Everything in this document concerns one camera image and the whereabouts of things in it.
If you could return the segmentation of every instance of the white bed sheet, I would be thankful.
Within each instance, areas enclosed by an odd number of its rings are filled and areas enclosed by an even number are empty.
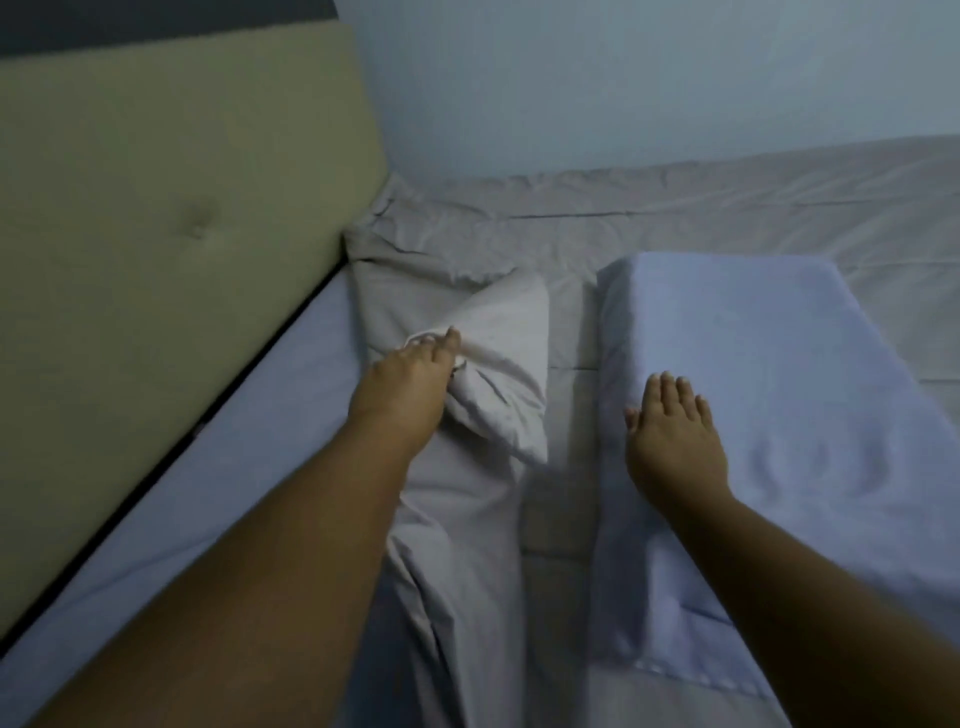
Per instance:
[[[0,728],[23,725],[141,607],[336,432],[363,369],[348,270],[0,663]]]

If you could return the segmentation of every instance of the beige headboard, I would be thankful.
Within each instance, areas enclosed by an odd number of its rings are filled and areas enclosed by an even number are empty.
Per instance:
[[[385,176],[337,22],[0,64],[0,634]]]

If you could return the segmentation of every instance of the light blue wall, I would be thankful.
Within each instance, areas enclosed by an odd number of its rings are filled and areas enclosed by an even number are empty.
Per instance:
[[[337,6],[414,180],[960,132],[960,0]]]

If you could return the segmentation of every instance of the blanket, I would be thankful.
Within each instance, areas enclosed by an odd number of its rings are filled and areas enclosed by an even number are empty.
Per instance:
[[[833,265],[642,254],[601,271],[599,295],[599,659],[772,695],[627,476],[623,406],[663,370],[710,400],[740,500],[960,644],[960,443]]]

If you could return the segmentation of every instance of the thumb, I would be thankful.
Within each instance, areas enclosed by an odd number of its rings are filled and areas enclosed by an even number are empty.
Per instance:
[[[457,361],[457,354],[460,353],[461,337],[460,331],[450,327],[446,336],[438,343],[437,348],[433,350],[433,360],[437,364],[442,364],[447,370],[453,371],[453,365]]]

